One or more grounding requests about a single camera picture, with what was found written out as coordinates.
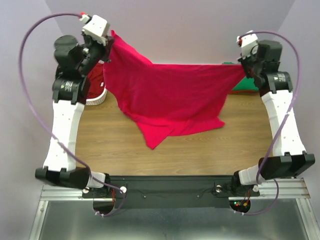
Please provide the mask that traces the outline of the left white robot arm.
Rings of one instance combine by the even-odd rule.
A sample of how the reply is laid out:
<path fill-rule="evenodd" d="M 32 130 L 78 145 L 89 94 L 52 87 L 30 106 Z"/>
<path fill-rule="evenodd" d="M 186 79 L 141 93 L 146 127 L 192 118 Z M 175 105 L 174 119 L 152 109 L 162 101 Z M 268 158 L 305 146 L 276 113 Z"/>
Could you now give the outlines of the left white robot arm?
<path fill-rule="evenodd" d="M 58 187 L 94 188 L 100 197 L 111 193 L 110 177 L 106 173 L 91 172 L 88 167 L 77 167 L 73 158 L 78 127 L 90 88 L 88 74 L 99 61 L 107 62 L 114 38 L 107 36 L 104 43 L 85 35 L 79 44 L 72 35 L 64 35 L 54 42 L 57 62 L 52 85 L 54 136 L 43 166 L 35 170 L 35 178 Z"/>

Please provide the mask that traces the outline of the bright pink t shirt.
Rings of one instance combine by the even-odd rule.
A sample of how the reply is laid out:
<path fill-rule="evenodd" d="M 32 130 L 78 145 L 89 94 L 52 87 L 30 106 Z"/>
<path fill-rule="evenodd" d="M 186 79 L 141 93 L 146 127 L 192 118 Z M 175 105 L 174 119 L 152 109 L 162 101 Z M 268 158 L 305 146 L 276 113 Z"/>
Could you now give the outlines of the bright pink t shirt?
<path fill-rule="evenodd" d="M 136 123 L 149 148 L 170 136 L 224 126 L 219 115 L 227 95 L 245 76 L 239 64 L 153 63 L 115 32 L 111 35 L 105 87 Z"/>

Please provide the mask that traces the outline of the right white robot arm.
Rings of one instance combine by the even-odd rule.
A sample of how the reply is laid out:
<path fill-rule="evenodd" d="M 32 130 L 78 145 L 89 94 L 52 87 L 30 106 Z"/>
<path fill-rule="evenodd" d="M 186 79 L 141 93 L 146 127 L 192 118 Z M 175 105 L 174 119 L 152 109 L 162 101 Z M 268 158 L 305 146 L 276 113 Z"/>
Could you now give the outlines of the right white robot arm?
<path fill-rule="evenodd" d="M 231 192 L 242 195 L 258 183 L 300 175 L 315 163 L 315 156 L 307 152 L 300 138 L 290 74 L 279 71 L 282 45 L 274 40 L 248 37 L 238 39 L 237 44 L 241 48 L 238 62 L 246 77 L 254 79 L 272 134 L 266 156 L 256 165 L 236 171 L 232 177 Z"/>

